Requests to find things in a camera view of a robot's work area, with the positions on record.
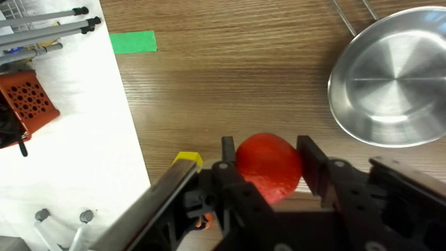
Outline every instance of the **tomato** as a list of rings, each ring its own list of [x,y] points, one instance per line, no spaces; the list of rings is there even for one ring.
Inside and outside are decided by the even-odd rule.
[[[246,139],[235,153],[237,170],[252,182],[269,204],[291,194],[302,176],[299,153],[281,137],[255,134]]]

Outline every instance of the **wooden table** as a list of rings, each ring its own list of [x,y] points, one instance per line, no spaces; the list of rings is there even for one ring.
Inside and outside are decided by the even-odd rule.
[[[446,138],[385,149],[353,139],[334,121],[327,80],[352,37],[329,0],[101,3],[111,33],[155,30],[157,37],[156,53],[116,56],[152,183],[179,151],[218,159],[222,136],[232,135],[239,144],[257,132],[276,133],[292,144],[298,134],[308,134],[327,155],[362,170],[368,157],[384,155],[446,180]],[[339,4],[357,30],[371,24],[360,0]],[[371,4],[385,17],[444,1]],[[296,198],[308,197],[294,196],[285,208],[299,207]],[[182,250],[209,250],[218,238],[215,229],[194,233]]]

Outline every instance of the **orange perforated container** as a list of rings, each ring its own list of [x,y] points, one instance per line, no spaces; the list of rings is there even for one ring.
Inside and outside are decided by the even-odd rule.
[[[0,92],[24,127],[25,138],[60,115],[46,95],[35,71],[0,75]]]

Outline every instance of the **pan handle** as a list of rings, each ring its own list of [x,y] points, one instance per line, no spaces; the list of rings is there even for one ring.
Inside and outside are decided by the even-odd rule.
[[[339,6],[338,2],[336,0],[331,0],[331,2],[333,3],[334,7],[336,8],[336,11],[339,13],[339,15],[342,18],[342,21],[344,21],[345,25],[347,25],[348,30],[350,31],[350,33],[356,37],[357,33],[355,31],[355,29],[353,28],[353,26],[351,25],[350,21],[347,19],[347,17],[345,16],[344,12],[341,10],[341,7]],[[367,10],[370,12],[370,14],[372,15],[373,19],[375,19],[375,21],[378,21],[380,19],[380,17],[376,14],[376,12],[373,10],[372,6],[370,5],[370,3],[367,0],[362,0],[362,2],[364,3],[365,7],[367,8]]]

